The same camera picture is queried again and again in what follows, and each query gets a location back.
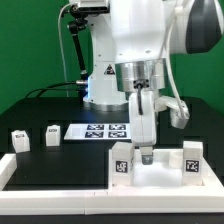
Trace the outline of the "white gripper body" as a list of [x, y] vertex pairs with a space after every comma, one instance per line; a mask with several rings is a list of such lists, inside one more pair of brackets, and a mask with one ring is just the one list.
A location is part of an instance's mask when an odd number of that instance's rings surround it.
[[152, 91], [141, 93], [143, 114], [139, 114], [137, 94], [129, 97], [129, 122], [131, 140], [136, 146], [151, 146], [156, 143], [156, 116], [154, 94]]

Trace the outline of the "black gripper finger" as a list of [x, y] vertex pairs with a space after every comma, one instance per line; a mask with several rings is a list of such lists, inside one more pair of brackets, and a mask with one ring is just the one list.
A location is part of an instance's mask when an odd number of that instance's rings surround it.
[[151, 146], [141, 147], [140, 153], [143, 165], [151, 165], [153, 163], [153, 148]]

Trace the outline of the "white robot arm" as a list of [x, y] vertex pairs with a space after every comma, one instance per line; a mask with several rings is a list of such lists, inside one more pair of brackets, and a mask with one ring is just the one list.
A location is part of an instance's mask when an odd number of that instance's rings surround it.
[[171, 69], [170, 56], [210, 51], [224, 33], [218, 0], [98, 0], [105, 12], [88, 16], [95, 68], [84, 104], [115, 111], [127, 108], [132, 143], [142, 163], [153, 162], [157, 115], [168, 109], [171, 125], [189, 119]]

